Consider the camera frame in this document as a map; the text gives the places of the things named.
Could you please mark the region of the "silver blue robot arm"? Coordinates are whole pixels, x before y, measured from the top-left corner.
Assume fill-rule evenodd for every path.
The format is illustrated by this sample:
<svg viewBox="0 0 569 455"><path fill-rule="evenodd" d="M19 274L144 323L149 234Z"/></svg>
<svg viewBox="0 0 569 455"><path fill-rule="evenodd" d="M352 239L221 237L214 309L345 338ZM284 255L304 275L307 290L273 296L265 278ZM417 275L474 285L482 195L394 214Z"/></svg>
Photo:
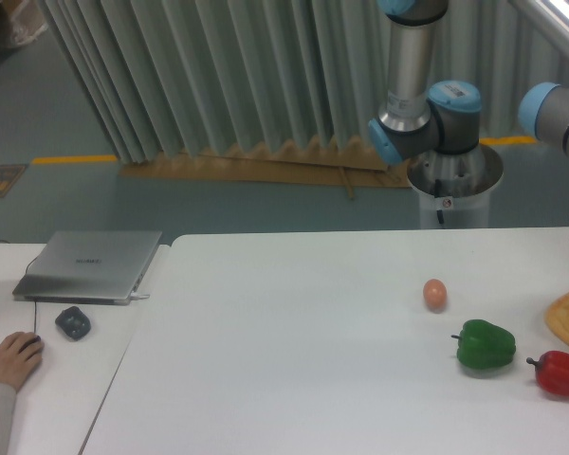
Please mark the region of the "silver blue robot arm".
<svg viewBox="0 0 569 455"><path fill-rule="evenodd" d="M500 156L479 143L482 99L469 82L428 88L434 31L449 1L376 1L392 23L388 97L368 123L377 155L410 160L422 228L486 228ZM569 1L510 1L569 58ZM569 87L542 82L523 97L518 120L532 138L569 157Z"/></svg>

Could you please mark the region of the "person's hand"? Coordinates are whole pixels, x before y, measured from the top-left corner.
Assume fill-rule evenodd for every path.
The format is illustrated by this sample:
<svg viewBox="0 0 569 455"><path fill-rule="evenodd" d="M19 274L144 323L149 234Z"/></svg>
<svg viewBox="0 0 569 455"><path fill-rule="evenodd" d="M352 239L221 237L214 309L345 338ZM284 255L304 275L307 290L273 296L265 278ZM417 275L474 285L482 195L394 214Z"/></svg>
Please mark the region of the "person's hand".
<svg viewBox="0 0 569 455"><path fill-rule="evenodd" d="M33 332L15 332L0 343L0 383L12 386L16 392L23 388L43 360L43 341L19 354L23 344L36 336Z"/></svg>

